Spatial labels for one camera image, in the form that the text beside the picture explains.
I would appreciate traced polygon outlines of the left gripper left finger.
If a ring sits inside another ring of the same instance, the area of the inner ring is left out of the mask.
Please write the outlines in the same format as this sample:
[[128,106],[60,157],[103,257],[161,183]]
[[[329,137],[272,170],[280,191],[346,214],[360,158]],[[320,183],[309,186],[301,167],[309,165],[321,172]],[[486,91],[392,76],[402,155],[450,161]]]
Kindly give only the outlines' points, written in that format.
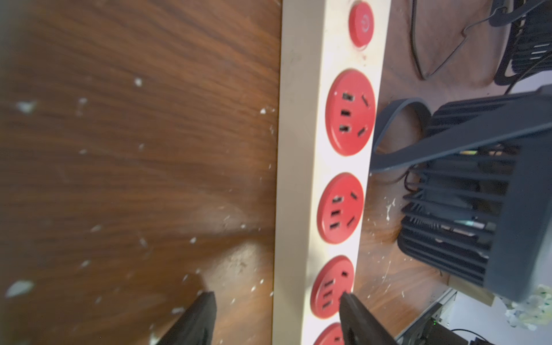
[[202,293],[157,345],[211,345],[216,314],[215,293]]

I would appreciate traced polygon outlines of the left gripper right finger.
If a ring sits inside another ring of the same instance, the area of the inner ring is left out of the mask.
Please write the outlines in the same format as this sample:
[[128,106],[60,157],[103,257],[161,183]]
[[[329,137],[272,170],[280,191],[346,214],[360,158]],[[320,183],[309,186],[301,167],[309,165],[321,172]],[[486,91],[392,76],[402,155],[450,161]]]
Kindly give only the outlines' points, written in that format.
[[352,293],[340,297],[339,318],[345,345],[396,345],[362,302]]

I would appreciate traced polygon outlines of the cream power strip red sockets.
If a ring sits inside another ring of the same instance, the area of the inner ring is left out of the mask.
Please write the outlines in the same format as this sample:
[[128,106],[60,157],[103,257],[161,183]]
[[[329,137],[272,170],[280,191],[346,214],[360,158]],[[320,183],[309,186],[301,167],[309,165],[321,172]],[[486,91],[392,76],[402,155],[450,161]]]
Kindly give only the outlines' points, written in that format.
[[283,4],[274,344],[343,344],[391,3]]

